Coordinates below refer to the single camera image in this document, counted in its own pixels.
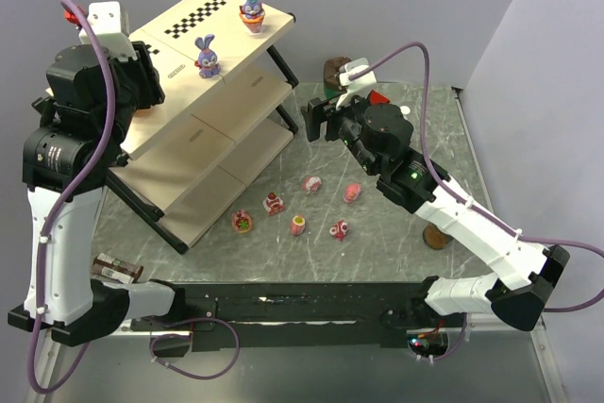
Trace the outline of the purple sitting bunny toy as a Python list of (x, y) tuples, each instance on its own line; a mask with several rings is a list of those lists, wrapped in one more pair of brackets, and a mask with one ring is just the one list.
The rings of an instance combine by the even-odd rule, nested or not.
[(215, 36), (213, 34), (208, 34), (205, 37), (197, 37), (194, 41), (195, 46), (199, 50), (195, 66), (198, 68), (199, 75), (202, 78), (218, 76), (221, 71), (218, 56), (210, 48), (214, 38)]

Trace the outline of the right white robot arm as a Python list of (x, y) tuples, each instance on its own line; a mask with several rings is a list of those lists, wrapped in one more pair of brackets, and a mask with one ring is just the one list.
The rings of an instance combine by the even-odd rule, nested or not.
[(436, 313), (492, 313), (510, 327), (531, 331), (553, 293), (569, 253), (559, 245), (521, 240), (480, 214), (445, 169), (411, 148), (413, 126), (401, 108), (354, 96), (337, 108), (318, 98), (302, 108), (306, 135), (340, 140), (391, 202), (461, 243), (491, 272), (480, 277), (434, 278), (425, 303)]

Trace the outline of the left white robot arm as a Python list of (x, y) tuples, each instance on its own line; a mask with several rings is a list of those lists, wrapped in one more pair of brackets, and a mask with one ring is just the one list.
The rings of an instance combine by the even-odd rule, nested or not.
[(49, 329), (67, 346), (105, 337), (128, 319), (171, 324), (186, 307), (184, 290), (169, 282), (123, 284), (91, 276), (109, 169), (120, 162), (134, 114), (165, 99), (147, 45), (134, 42), (133, 50), (118, 59), (89, 44), (63, 49), (46, 71), (51, 95), (32, 104), (41, 116), (23, 151), (32, 271), (25, 302), (9, 311), (8, 323)]

